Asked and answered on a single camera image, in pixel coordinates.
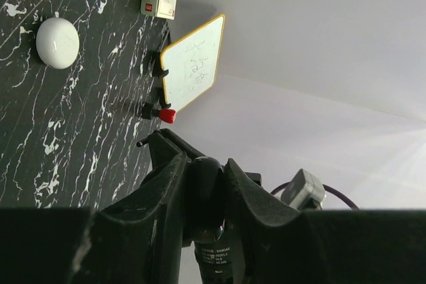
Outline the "white earbud charging case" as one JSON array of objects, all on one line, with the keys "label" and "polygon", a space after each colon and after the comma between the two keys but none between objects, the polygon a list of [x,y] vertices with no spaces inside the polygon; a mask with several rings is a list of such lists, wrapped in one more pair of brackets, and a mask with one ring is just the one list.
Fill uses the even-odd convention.
[{"label": "white earbud charging case", "polygon": [[51,17],[40,24],[36,34],[36,50],[41,61],[54,69],[69,68],[80,49],[77,28],[61,17]]}]

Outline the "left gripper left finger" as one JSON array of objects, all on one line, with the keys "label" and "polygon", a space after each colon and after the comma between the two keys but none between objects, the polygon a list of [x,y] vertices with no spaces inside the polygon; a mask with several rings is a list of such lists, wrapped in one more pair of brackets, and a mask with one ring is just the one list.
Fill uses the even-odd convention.
[{"label": "left gripper left finger", "polygon": [[129,196],[91,208],[3,208],[2,283],[175,283],[186,154]]}]

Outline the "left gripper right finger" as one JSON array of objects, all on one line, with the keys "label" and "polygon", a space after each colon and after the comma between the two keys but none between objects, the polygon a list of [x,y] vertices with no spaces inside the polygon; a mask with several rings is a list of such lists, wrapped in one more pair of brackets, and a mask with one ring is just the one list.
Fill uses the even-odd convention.
[{"label": "left gripper right finger", "polygon": [[424,283],[423,210],[299,212],[224,168],[235,283]]}]

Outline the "black earbud charging case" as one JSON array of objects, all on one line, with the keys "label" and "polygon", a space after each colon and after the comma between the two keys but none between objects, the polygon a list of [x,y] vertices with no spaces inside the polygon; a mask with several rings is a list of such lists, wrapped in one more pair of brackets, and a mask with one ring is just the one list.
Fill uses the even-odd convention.
[{"label": "black earbud charging case", "polygon": [[186,233],[196,243],[213,243],[224,231],[224,170],[214,158],[201,156],[189,164],[184,208]]}]

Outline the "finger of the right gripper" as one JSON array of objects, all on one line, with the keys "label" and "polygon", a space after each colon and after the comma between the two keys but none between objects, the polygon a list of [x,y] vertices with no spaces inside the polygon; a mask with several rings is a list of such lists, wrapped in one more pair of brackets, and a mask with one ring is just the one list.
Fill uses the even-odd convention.
[{"label": "finger of the right gripper", "polygon": [[167,128],[155,130],[149,135],[149,151],[152,171],[169,163],[177,154],[185,153],[190,160],[204,156],[173,131]]}]

